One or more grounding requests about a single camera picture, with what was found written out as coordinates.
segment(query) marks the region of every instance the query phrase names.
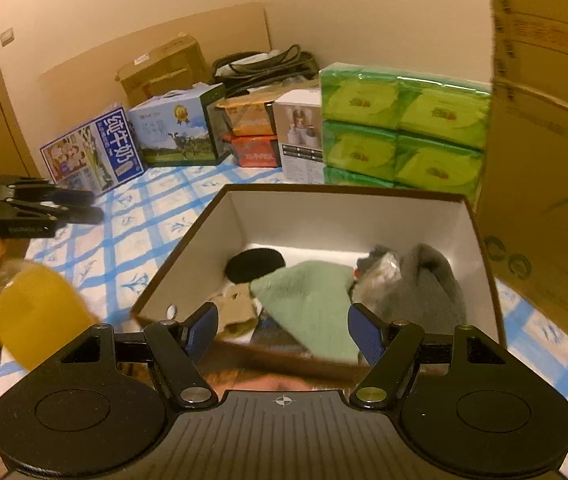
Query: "open box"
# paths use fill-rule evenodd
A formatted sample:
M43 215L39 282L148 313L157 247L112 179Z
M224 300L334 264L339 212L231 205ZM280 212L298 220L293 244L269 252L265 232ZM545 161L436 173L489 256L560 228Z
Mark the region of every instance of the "open box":
M146 325L165 319L174 304L177 320L186 319L227 286L227 261L248 248L277 249L287 266L323 260L355 267L376 244L402 255L417 243L446 256L462 289L467 322L505 346L493 276L468 204L462 195L421 190L224 186L142 292L132 315ZM204 372L257 368L347 382L357 381L366 370L217 340L199 367Z

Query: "wall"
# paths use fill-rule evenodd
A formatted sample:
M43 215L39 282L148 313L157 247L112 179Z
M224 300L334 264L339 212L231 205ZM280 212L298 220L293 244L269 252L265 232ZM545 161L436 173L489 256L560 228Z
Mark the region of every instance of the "wall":
M17 119L42 175L39 147L63 132L54 124L38 78L90 48L130 32L205 10L259 0L0 0L0 65ZM78 118L77 123L89 118Z
M53 66L124 34L237 3L267 4L276 47L301 43L322 64L342 60L488 81L488 0L0 0L0 33L15 41L0 63L26 142L41 170L46 130L37 78Z

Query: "yellow juice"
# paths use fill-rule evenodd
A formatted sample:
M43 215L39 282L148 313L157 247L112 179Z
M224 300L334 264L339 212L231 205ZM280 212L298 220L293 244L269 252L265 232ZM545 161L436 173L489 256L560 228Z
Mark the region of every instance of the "yellow juice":
M28 370L97 322L61 275L34 262L0 288L0 342Z

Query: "brown cardboard box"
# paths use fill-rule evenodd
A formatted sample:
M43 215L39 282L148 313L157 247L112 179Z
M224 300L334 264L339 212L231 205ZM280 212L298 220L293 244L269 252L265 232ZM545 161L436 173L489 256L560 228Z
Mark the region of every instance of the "brown cardboard box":
M43 144L49 140L46 132L68 132L78 120L97 117L112 103L127 102L123 86L115 80L117 71L184 31L197 38L204 59L209 61L247 50L269 52L264 12L259 3L207 10L97 45L38 78L47 113L38 113L41 105L33 102L28 113L24 112L24 127L40 132L38 142Z
M153 91L187 90L193 83L210 82L211 75L197 40L183 34L127 63L117 71L115 79L121 82L128 104L134 107L161 95Z
M568 334L568 0L493 0L478 225L498 278Z

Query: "green tissue packaging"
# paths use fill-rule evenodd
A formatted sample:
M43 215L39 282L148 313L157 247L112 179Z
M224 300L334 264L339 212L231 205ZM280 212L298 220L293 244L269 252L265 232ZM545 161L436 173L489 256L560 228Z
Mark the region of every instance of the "green tissue packaging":
M395 179L397 134L394 132L324 121L322 144L327 166L382 180Z
M480 150L486 144L488 86L345 63L326 67L320 80L326 120L399 128Z
M335 186L395 187L392 182L380 178L339 170L330 166L324 167L324 183L334 184Z
M401 184L466 195L474 202L484 155L410 135L398 136L395 180Z

